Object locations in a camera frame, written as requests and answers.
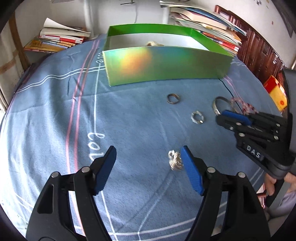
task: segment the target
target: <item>person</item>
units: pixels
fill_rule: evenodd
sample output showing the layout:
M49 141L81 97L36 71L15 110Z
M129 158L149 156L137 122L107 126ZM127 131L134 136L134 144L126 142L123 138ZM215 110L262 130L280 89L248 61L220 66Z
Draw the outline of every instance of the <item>person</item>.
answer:
M271 235L280 228L296 204L296 176L288 173L284 177L284 180L290 183L291 186L283 197L279 207L273 210L269 208L265 209ZM267 173L265 174L264 185L270 196L274 194L274 184L276 181L275 178Z

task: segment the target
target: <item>blue blanket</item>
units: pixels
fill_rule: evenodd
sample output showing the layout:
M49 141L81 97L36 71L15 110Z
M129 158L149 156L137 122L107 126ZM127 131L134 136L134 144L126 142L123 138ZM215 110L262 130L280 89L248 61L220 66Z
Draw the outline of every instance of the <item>blue blanket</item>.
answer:
M25 235L32 208L50 174L74 173L103 156L117 160L95 197L112 240L184 240L202 198L185 170L172 171L168 152L187 145L220 172L247 174L257 190L263 171L235 147L233 132L215 122L212 102L234 95L257 110L280 115L262 84L235 58L224 79L159 80L110 87L104 36L48 57L23 77L0 132L0 202ZM167 103L176 93L178 104ZM197 125L193 111L205 117ZM217 225L226 210L223 195ZM74 225L82 233L75 195Z

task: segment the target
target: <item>open box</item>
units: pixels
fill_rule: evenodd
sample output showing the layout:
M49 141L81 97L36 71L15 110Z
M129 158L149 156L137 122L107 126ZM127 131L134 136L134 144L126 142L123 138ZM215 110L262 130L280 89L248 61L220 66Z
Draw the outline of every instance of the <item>open box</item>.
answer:
M154 41L164 46L147 46ZM110 26L103 50L109 85L149 80L223 78L233 57L193 28L166 24Z

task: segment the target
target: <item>book stack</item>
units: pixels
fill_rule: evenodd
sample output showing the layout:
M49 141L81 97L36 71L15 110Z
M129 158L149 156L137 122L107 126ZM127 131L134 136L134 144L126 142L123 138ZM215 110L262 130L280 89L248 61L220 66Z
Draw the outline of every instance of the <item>book stack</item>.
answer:
M242 45L236 32L247 35L245 31L222 16L200 7L174 1L160 1L160 5L170 8L170 18L174 25L196 29L233 56L237 55Z
M31 40L24 50L56 53L83 43L89 36L90 33L83 28L64 26L47 18L40 34Z

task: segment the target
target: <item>wall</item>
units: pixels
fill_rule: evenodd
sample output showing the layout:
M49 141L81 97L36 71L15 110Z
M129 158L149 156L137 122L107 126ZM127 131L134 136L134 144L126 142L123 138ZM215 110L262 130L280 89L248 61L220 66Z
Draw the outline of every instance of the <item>wall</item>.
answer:
M75 0L52 4L49 0L25 0L16 11L17 25L23 44L42 28L46 17L66 25L86 26L86 3L89 3L95 34L106 33L110 25L162 23L164 9L159 0L134 0L136 4L120 5L130 0ZM286 26L271 0L191 0L198 6L214 10L215 5L232 11L254 27L290 67L296 55L296 35L289 37Z

